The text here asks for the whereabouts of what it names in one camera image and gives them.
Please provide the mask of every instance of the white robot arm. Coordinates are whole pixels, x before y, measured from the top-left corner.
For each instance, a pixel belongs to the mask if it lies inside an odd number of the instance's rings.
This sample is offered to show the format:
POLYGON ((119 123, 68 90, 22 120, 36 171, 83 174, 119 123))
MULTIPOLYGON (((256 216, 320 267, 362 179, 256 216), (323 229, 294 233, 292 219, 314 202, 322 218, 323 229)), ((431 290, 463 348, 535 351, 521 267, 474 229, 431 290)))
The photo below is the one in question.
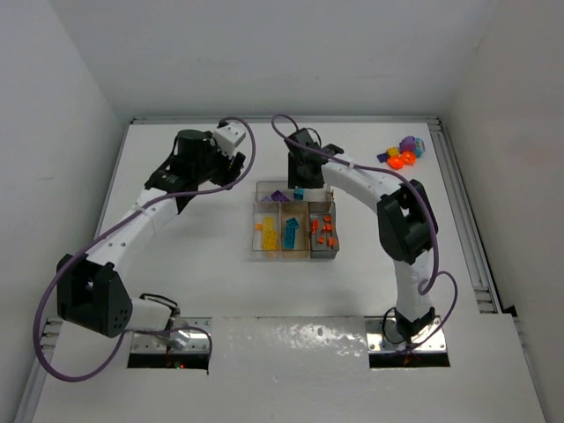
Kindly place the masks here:
MULTIPOLYGON (((246 131, 238 123, 213 132, 181 130, 171 154, 152 173, 137 201, 120 221, 141 213, 107 239, 92 247, 61 277, 57 311, 64 320, 113 338, 124 330, 164 330, 177 305, 158 295, 131 299, 122 282, 133 258, 193 197, 167 194, 197 191, 204 182, 226 186, 241 173, 245 156, 234 153, 246 131)), ((71 258, 64 257, 57 269, 71 258)))
MULTIPOLYGON (((288 184, 290 188, 321 188, 324 183, 340 188, 376 213, 382 247, 392 258, 397 282, 397 331, 407 342, 434 320, 428 294, 420 294, 419 283, 429 279, 430 231, 414 195, 396 178, 371 173, 347 163, 354 160, 335 146, 321 147, 299 129, 288 137, 288 184), (316 154, 313 150, 323 152, 316 154)), ((410 181, 427 205, 438 230, 427 195, 420 182, 410 181)))

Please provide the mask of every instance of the metal plate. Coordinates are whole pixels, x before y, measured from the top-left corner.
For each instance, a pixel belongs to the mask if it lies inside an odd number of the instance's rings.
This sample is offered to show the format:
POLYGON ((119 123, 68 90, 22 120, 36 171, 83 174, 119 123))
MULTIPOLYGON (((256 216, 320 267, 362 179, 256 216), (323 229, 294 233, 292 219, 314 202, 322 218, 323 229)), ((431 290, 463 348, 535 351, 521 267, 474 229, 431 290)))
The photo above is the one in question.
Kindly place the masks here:
MULTIPOLYGON (((367 347, 368 354, 389 354, 397 351, 404 350, 407 345, 405 342, 400 342, 398 344, 392 344, 386 340, 382 334, 382 323, 383 319, 381 317, 367 317, 365 319, 365 327, 367 330, 367 347)), ((422 330, 416 337, 412 339, 413 343, 418 343, 423 341, 429 334, 436 329, 436 327, 441 323, 441 318, 436 317, 430 326, 427 326, 422 330)), ((391 341, 400 340, 401 337, 396 330, 396 318, 388 317, 386 319, 386 335, 391 341)), ((437 354, 437 353, 447 353, 447 343, 445 341, 444 332, 440 329, 437 333, 433 335, 425 344, 415 348, 414 353, 416 354, 437 354)))

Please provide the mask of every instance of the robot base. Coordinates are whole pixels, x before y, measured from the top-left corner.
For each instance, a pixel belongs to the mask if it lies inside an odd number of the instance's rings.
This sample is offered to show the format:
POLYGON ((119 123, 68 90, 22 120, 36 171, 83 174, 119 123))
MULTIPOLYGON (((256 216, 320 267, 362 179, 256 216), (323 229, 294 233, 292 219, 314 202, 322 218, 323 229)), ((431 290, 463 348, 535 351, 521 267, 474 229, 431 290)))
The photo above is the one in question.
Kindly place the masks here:
MULTIPOLYGON (((440 317, 436 317, 433 322, 423 329, 419 334, 412 338, 413 343, 424 340, 440 324, 440 317)), ((397 354, 403 351, 407 345, 402 340, 396 330, 396 318, 386 319, 385 332, 382 334, 382 317, 365 318, 367 330, 367 348, 371 368, 391 368, 391 367, 449 367, 449 355, 447 343, 445 342, 444 332, 439 330, 425 344, 418 346, 407 354, 397 354)))

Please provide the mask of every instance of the yellow block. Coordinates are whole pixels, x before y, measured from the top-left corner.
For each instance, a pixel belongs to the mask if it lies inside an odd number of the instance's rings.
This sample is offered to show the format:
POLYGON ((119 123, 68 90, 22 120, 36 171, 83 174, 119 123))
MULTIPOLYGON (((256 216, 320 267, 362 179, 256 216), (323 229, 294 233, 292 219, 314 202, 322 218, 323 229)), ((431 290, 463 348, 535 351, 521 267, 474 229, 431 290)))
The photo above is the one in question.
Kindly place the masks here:
POLYGON ((278 234, 276 231, 263 230, 263 249, 267 251, 277 250, 278 234))
POLYGON ((263 231, 275 231, 276 228, 274 227, 274 218, 272 216, 266 216, 263 219, 263 231))
POLYGON ((390 157, 394 157, 394 156, 399 156, 399 150, 397 149, 397 147, 391 147, 388 150, 386 150, 386 153, 390 156, 390 157))

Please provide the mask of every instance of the orange toy piece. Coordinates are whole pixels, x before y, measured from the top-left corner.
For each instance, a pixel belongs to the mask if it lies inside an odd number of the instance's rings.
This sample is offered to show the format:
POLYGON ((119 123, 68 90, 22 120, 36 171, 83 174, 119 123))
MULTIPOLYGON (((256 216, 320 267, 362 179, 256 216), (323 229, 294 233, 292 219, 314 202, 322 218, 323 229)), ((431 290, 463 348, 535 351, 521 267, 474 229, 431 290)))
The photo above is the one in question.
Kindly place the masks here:
POLYGON ((404 161, 401 156, 392 156, 388 159, 388 164, 394 169, 401 169, 404 166, 404 161))
POLYGON ((402 152, 400 157, 406 165, 412 166, 415 164, 416 156, 414 152, 402 152))

